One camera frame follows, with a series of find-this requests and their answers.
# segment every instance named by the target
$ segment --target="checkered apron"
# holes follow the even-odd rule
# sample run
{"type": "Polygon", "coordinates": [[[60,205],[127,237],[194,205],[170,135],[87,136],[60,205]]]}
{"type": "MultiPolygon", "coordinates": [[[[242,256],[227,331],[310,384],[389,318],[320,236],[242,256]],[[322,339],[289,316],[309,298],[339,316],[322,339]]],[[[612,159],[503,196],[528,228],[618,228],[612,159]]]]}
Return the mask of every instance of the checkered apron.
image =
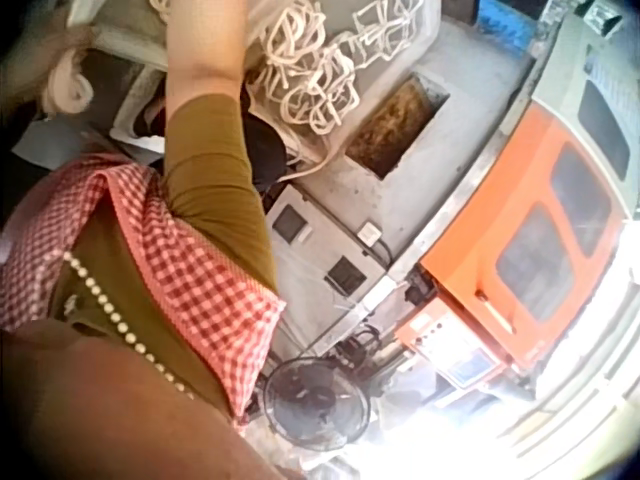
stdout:
{"type": "MultiPolygon", "coordinates": [[[[240,418],[284,302],[188,224],[174,219],[159,175],[122,156],[92,155],[74,162],[50,174],[18,206],[14,217],[25,216],[23,204],[37,204],[38,196],[48,195],[40,211],[18,229],[0,270],[0,327],[13,331],[46,317],[62,267],[59,255],[73,248],[107,192],[150,294],[217,374],[240,418]],[[50,252],[58,253],[56,260],[36,275],[50,252]]],[[[16,230],[13,220],[7,230],[16,230]]]]}

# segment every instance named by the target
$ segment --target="olive green shirt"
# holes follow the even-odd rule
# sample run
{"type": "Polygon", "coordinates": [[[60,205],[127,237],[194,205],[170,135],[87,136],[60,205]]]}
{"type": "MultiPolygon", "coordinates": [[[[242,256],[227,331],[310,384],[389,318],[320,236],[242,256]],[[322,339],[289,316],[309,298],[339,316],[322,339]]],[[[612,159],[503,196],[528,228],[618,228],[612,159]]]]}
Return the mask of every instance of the olive green shirt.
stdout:
{"type": "MultiPolygon", "coordinates": [[[[260,197],[251,183],[238,102],[224,95],[210,95],[180,108],[167,128],[164,168],[173,215],[188,222],[247,273],[275,291],[271,246],[260,197]]],[[[109,198],[98,204],[73,253],[147,351],[191,391],[231,418],[220,381],[147,291],[109,198]]],[[[84,281],[65,266],[53,295],[51,315],[65,318],[65,302],[73,295],[75,309],[66,321],[82,333],[124,343],[84,281]]]]}

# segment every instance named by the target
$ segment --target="person's forearm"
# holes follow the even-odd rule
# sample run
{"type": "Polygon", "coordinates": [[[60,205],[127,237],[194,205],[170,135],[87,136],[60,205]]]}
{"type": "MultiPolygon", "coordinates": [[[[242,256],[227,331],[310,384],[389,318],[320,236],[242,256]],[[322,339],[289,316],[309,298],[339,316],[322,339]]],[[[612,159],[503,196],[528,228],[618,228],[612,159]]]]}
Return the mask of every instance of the person's forearm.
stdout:
{"type": "Polygon", "coordinates": [[[246,0],[174,0],[167,33],[167,118],[194,98],[240,95],[246,0]]]}

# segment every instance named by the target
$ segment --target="orange machine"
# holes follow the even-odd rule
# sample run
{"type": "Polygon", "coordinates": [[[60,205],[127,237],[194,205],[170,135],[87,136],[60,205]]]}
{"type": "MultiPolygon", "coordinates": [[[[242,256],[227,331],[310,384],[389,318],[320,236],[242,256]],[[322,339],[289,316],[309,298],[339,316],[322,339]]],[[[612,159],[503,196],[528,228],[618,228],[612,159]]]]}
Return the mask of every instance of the orange machine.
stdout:
{"type": "MultiPolygon", "coordinates": [[[[532,103],[482,185],[422,258],[439,293],[397,337],[462,388],[478,380],[475,370],[461,382],[451,362],[424,348],[449,324],[474,336],[467,342],[486,358],[472,363],[485,380],[501,365],[531,368],[591,296],[623,218],[589,154],[532,103]]],[[[476,350],[467,347],[465,358],[476,350]]]]}

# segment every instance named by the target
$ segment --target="white power socket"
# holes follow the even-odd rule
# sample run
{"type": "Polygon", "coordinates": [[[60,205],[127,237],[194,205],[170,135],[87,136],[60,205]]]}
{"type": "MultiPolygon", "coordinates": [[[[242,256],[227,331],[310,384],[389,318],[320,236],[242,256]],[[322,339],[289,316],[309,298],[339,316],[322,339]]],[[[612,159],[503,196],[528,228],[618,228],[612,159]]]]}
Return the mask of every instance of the white power socket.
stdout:
{"type": "Polygon", "coordinates": [[[382,230],[371,222],[365,223],[358,232],[358,238],[369,248],[373,247],[380,237],[382,237],[382,230]]]}

